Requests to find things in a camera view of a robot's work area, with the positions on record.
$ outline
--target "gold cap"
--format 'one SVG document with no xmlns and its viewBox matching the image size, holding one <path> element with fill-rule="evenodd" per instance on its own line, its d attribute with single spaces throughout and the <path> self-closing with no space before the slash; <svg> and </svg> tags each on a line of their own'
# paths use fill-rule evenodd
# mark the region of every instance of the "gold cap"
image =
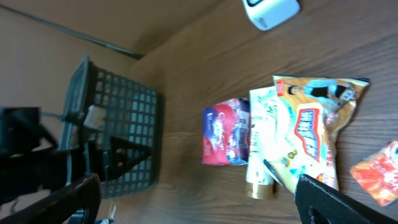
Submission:
<svg viewBox="0 0 398 224">
<path fill-rule="evenodd" d="M 272 198 L 272 184 L 261 185 L 246 182 L 246 195 L 254 199 L 267 200 Z"/>
</svg>

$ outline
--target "white tube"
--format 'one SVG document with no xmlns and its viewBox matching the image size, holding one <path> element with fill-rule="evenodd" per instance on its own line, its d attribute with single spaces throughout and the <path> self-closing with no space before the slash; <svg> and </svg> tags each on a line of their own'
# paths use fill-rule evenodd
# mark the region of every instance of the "white tube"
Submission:
<svg viewBox="0 0 398 224">
<path fill-rule="evenodd" d="M 264 165 L 265 152 L 275 147 L 276 90 L 274 86 L 250 91 L 251 137 L 246 193 L 248 197 L 272 197 L 274 179 Z"/>
</svg>

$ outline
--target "white device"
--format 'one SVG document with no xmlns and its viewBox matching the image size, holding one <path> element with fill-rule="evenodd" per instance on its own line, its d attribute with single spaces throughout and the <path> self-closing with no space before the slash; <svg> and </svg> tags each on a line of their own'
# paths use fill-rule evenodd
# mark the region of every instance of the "white device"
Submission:
<svg viewBox="0 0 398 224">
<path fill-rule="evenodd" d="M 269 30 L 300 11 L 296 0 L 243 0 L 244 8 L 254 25 Z"/>
</svg>

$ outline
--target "wooden table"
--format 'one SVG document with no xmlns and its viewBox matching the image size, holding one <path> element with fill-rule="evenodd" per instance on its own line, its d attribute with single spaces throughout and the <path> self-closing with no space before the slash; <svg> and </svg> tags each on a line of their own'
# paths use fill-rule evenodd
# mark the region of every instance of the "wooden table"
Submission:
<svg viewBox="0 0 398 224">
<path fill-rule="evenodd" d="M 308 0 L 302 12 L 257 30 L 241 1 L 217 7 L 149 52 L 131 78 L 166 99 L 160 182 L 118 200 L 118 223 L 300 223 L 293 194 L 246 197 L 246 166 L 201 163 L 202 108 L 272 85 L 272 75 L 367 77 L 371 87 L 337 143 L 341 192 L 381 208 L 349 168 L 398 137 L 398 1 Z"/>
</svg>

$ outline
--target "yellow snack bag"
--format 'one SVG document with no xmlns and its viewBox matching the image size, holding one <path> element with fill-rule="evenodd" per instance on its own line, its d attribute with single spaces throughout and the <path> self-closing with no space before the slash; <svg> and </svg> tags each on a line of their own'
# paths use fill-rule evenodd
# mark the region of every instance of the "yellow snack bag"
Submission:
<svg viewBox="0 0 398 224">
<path fill-rule="evenodd" d="M 335 141 L 369 80 L 274 75 L 274 82 L 277 149 L 269 164 L 291 192 L 301 174 L 338 189 Z"/>
</svg>

